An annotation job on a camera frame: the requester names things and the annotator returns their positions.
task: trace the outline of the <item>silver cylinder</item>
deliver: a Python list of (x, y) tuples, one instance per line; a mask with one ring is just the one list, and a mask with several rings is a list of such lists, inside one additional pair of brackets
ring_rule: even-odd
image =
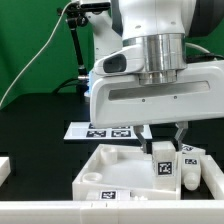
[(145, 63), (138, 72), (141, 85), (176, 81), (176, 71), (187, 68), (184, 40), (183, 34), (163, 34), (123, 41), (124, 46), (142, 45)]

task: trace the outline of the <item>cable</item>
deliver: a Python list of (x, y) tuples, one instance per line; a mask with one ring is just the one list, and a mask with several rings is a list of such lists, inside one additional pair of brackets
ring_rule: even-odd
[(48, 46), (48, 44), (51, 42), (51, 40), (52, 40), (52, 38), (53, 38), (53, 36), (54, 36), (54, 34), (55, 34), (55, 32), (56, 32), (56, 30), (57, 30), (57, 28), (58, 28), (58, 26), (59, 26), (59, 24), (60, 24), (60, 22), (61, 22), (61, 20), (62, 20), (62, 18), (63, 18), (63, 14), (65, 13), (65, 10), (67, 9), (67, 7), (69, 6), (69, 5), (71, 5), (72, 4), (72, 2), (70, 2), (70, 3), (68, 3), (65, 7), (64, 7), (64, 9), (63, 9), (63, 11), (62, 11), (62, 13), (61, 13), (61, 16), (60, 16), (60, 18), (59, 18), (59, 20), (58, 20), (58, 22), (56, 23), (56, 25), (55, 25), (55, 28), (53, 29), (53, 31), (52, 31), (52, 33), (51, 33), (51, 35), (50, 35), (50, 37), (49, 37), (49, 39), (48, 39), (48, 41), (46, 42), (46, 44), (44, 44), (44, 46), (39, 50), (39, 52), (31, 59), (31, 61), (22, 69), (22, 71), (17, 75), (17, 77), (14, 79), (14, 81), (12, 82), (12, 84), (9, 86), (9, 88), (7, 89), (7, 91), (5, 92), (5, 94), (3, 95), (3, 97), (2, 97), (2, 99), (1, 99), (1, 102), (0, 102), (0, 109), (1, 109), (1, 107), (2, 107), (2, 105), (3, 105), (3, 102), (4, 102), (4, 100), (5, 100), (5, 98), (7, 97), (7, 95), (8, 95), (8, 93), (10, 92), (10, 90), (12, 89), (12, 87), (15, 85), (15, 83), (17, 82), (17, 80), (22, 76), (22, 74), (27, 70), (27, 68), (40, 56), (40, 54), (44, 51), (44, 49)]
[(86, 87), (88, 87), (86, 84), (82, 84), (82, 83), (67, 84), (67, 85), (60, 86), (60, 87), (56, 88), (56, 89), (52, 92), (52, 94), (57, 94), (58, 91), (59, 91), (60, 89), (62, 89), (62, 88), (66, 88), (66, 87), (70, 87), (70, 86), (86, 86)]
[(216, 55), (213, 53), (205, 53), (201, 55), (193, 55), (187, 57), (187, 63), (198, 63), (198, 62), (204, 62), (204, 61), (214, 61), (217, 59), (224, 60), (224, 56), (222, 55)]
[(193, 49), (196, 49), (198, 51), (201, 51), (203, 53), (210, 53), (209, 50), (207, 50), (207, 49), (205, 49), (205, 48), (203, 48), (203, 47), (201, 47), (201, 46), (199, 46), (197, 44), (186, 43), (186, 46), (190, 47), (190, 48), (193, 48)]
[(77, 78), (70, 78), (70, 79), (67, 79), (66, 81), (64, 81), (63, 83), (61, 83), (57, 88), (61, 87), (61, 86), (64, 86), (70, 82), (73, 82), (73, 81), (78, 81), (79, 79)]

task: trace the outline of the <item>green wall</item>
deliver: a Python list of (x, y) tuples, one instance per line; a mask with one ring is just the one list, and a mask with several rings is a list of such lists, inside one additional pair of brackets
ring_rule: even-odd
[[(56, 9), (68, 0), (1, 0), (0, 3), (0, 98), (21, 69), (39, 51), (57, 20)], [(85, 65), (93, 65), (91, 27), (79, 28)], [(209, 36), (190, 42), (224, 55), (224, 21)], [(25, 93), (51, 92), (64, 80), (77, 76), (77, 62), (70, 31), (63, 19), (48, 48), (24, 73), (5, 104)]]

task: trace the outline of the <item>black pole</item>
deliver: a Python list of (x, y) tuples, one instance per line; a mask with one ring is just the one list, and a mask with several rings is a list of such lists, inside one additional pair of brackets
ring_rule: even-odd
[(77, 28), (76, 19), (67, 18), (67, 23), (72, 34), (72, 39), (73, 39), (73, 43), (74, 43), (74, 47), (76, 51), (76, 57), (77, 57), (78, 66), (79, 66), (78, 68), (79, 75), (87, 75), (87, 70), (83, 62), (82, 52), (81, 52), (81, 48), (79, 44), (79, 38), (76, 31), (76, 28)]

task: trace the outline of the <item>white plastic part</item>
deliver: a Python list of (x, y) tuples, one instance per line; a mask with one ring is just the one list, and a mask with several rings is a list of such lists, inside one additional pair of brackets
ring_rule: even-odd
[(189, 191), (195, 191), (200, 184), (200, 179), (196, 173), (188, 173), (184, 177), (184, 185)]
[(158, 190), (176, 188), (176, 149), (172, 142), (153, 142), (153, 187)]
[(4, 224), (223, 224), (224, 201), (0, 202)]
[(101, 78), (92, 89), (91, 121), (103, 128), (224, 117), (223, 86), (223, 61), (189, 64), (170, 85), (143, 87), (136, 75)]
[(182, 0), (119, 0), (123, 40), (167, 33), (185, 33)]
[(211, 156), (201, 156), (202, 177), (216, 200), (224, 200), (224, 174)]
[[(117, 73), (106, 73), (104, 70), (105, 60), (113, 58), (114, 56), (117, 56), (117, 55), (125, 56), (126, 62), (127, 62), (125, 71), (117, 72)], [(122, 50), (98, 60), (94, 64), (94, 71), (97, 75), (100, 75), (100, 76), (119, 76), (119, 75), (129, 74), (132, 72), (141, 71), (143, 67), (144, 67), (143, 49), (140, 44), (136, 44), (133, 46), (124, 47)]]
[(204, 149), (201, 149), (201, 148), (197, 148), (197, 147), (194, 147), (194, 146), (191, 146), (191, 145), (186, 145), (186, 144), (183, 144), (182, 145), (182, 153), (183, 154), (192, 154), (192, 155), (198, 155), (198, 156), (203, 156), (205, 155), (205, 150)]
[(102, 177), (100, 173), (86, 173), (83, 175), (82, 181), (83, 183), (100, 183)]
[(0, 186), (10, 174), (10, 162), (8, 157), (0, 157)]
[(117, 149), (115, 147), (103, 147), (100, 153), (101, 162), (104, 165), (113, 165), (117, 163)]
[[(96, 195), (89, 195), (93, 191), (128, 190), (132, 199), (137, 197), (140, 200), (143, 197), (147, 200), (179, 200), (181, 186), (179, 156), (181, 153), (178, 154), (178, 166), (175, 166), (177, 174), (175, 189), (158, 190), (153, 188), (151, 155), (144, 154), (140, 147), (99, 145), (72, 184), (73, 199), (83, 201), (86, 198), (94, 198)], [(101, 174), (100, 183), (85, 181), (89, 173)]]
[(176, 149), (172, 142), (153, 142), (152, 152), (154, 161), (174, 161), (176, 158)]
[(194, 16), (195, 6), (196, 6), (196, 0), (182, 0), (181, 18), (186, 36), (189, 35), (189, 31)]
[(201, 180), (201, 165), (198, 155), (182, 155), (181, 168), (182, 184), (190, 190), (196, 190), (200, 185)]
[(95, 61), (122, 49), (122, 38), (112, 29), (108, 12), (86, 15), (93, 28)]

